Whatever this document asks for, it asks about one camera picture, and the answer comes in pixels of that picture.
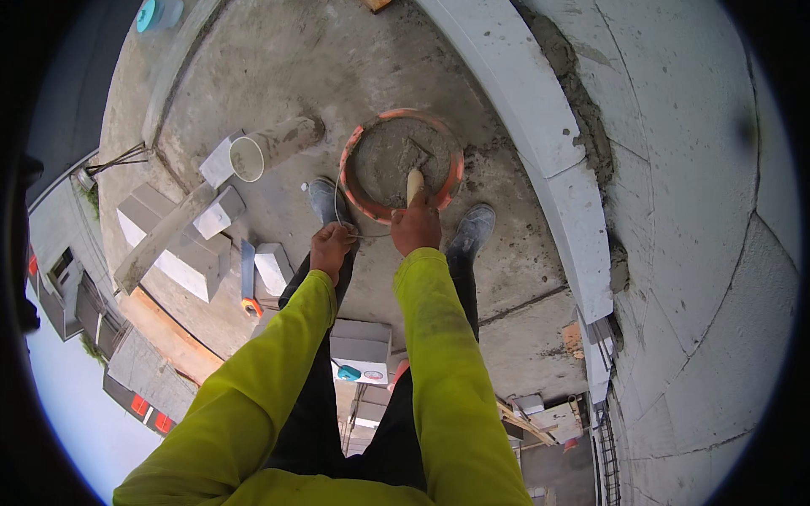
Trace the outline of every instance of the wooden handle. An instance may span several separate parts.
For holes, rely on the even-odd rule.
[[[407,174],[407,204],[409,206],[413,196],[422,189],[424,189],[424,176],[418,168],[414,168]]]

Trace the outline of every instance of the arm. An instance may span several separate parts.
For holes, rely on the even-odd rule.
[[[267,460],[335,321],[348,245],[346,233],[327,228],[313,238],[310,272],[287,306],[208,377],[182,422],[115,489],[116,505],[221,504]]]
[[[531,504],[447,259],[437,250],[438,216],[412,206],[392,220],[394,243],[406,255],[394,294],[405,318],[428,495],[439,505]]]

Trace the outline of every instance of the saw blade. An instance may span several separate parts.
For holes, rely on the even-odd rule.
[[[254,265],[256,248],[242,239],[242,299],[254,297]]]

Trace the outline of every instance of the sky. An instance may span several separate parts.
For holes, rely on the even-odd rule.
[[[111,504],[113,489],[162,438],[101,389],[104,368],[78,336],[62,342],[30,285],[26,295],[40,317],[40,328],[26,339],[42,406],[75,466]]]

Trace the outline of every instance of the hand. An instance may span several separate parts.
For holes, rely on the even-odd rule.
[[[357,233],[354,225],[333,221],[312,236],[312,243],[309,246],[309,270],[322,270],[332,278],[332,286],[338,286],[340,277],[340,267],[343,265],[343,257],[352,248],[352,244],[357,238],[350,236]]]
[[[439,249],[441,223],[433,200],[424,192],[414,195],[407,213],[399,210],[391,215],[391,238],[394,246],[407,257],[418,248]]]

